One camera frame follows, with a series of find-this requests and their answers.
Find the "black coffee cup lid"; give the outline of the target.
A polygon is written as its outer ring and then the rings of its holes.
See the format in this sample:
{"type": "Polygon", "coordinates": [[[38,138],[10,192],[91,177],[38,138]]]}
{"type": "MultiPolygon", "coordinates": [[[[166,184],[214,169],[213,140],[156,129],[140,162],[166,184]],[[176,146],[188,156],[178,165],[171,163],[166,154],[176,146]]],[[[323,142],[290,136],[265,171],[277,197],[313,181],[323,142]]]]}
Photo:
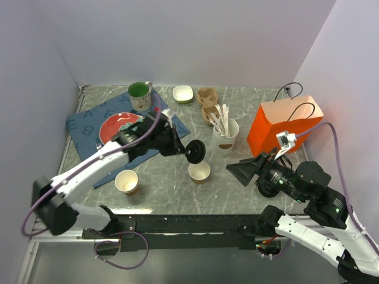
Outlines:
{"type": "Polygon", "coordinates": [[[191,164],[199,164],[206,153],[205,144],[200,140],[192,140],[185,148],[185,157],[191,164]]]}

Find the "orange paper bag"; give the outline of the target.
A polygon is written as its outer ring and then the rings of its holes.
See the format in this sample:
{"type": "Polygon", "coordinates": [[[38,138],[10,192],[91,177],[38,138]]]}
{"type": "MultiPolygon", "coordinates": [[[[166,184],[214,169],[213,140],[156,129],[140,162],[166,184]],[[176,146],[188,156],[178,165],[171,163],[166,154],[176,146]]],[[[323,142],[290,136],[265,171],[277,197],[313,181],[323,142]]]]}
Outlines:
{"type": "Polygon", "coordinates": [[[300,134],[321,122],[324,114],[310,95],[274,98],[260,104],[247,136],[254,157],[279,147],[276,135],[288,131],[300,134]]]}

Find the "brown paper cup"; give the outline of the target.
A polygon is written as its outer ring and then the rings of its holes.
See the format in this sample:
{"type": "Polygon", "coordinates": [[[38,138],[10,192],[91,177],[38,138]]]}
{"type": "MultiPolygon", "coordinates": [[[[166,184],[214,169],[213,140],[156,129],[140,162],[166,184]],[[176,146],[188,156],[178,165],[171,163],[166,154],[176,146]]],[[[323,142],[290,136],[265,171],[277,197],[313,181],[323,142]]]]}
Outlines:
{"type": "Polygon", "coordinates": [[[115,178],[115,187],[127,196],[136,195],[139,192],[139,177],[132,170],[124,170],[115,178]]]}
{"type": "Polygon", "coordinates": [[[188,174],[192,182],[197,185],[205,183],[210,176],[210,172],[210,165],[205,161],[188,166],[188,174]]]}

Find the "cardboard cup carrier tray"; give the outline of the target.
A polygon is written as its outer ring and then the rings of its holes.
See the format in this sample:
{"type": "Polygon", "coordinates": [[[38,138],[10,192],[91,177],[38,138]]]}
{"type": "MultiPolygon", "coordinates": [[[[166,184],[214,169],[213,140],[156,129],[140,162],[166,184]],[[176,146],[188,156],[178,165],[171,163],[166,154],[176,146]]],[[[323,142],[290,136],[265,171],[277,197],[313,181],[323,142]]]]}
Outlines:
{"type": "Polygon", "coordinates": [[[202,118],[205,124],[211,126],[211,121],[214,121],[211,114],[214,114],[217,118],[220,116],[216,107],[216,105],[219,104],[217,90],[213,87],[199,88],[196,94],[196,100],[201,106],[202,118]]]}

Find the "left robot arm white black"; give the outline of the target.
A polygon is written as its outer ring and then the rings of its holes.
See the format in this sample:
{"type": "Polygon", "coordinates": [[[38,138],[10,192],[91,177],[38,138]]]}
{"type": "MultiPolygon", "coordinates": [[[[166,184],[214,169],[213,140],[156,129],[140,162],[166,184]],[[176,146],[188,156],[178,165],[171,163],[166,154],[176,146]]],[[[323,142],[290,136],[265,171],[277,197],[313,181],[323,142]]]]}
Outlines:
{"type": "Polygon", "coordinates": [[[142,121],[115,134],[91,157],[73,169],[50,180],[38,179],[35,185],[41,197],[32,209],[53,235],[61,235],[73,227],[97,230],[105,238],[117,231],[115,215],[105,206],[76,203],[78,195],[95,185],[105,175],[143,156],[148,150],[159,150],[163,156],[184,153],[175,125],[174,112],[167,108],[151,111],[142,121]]]}

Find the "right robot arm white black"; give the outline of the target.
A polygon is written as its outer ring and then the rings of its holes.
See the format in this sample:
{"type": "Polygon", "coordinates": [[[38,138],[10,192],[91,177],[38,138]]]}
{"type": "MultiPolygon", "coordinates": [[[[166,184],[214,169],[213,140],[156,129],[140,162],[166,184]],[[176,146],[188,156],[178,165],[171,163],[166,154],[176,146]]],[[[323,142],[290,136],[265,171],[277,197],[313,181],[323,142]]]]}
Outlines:
{"type": "Polygon", "coordinates": [[[228,164],[226,169],[243,186],[257,176],[258,191],[267,198],[283,192],[300,204],[307,203],[304,213],[334,237],[300,224],[273,205],[262,211],[253,232],[279,234],[307,247],[336,267],[346,283],[378,283],[377,245],[359,230],[352,207],[340,192],[328,186],[331,177],[317,162],[305,161],[293,169],[286,156],[275,159],[273,154],[261,153],[228,164]]]}

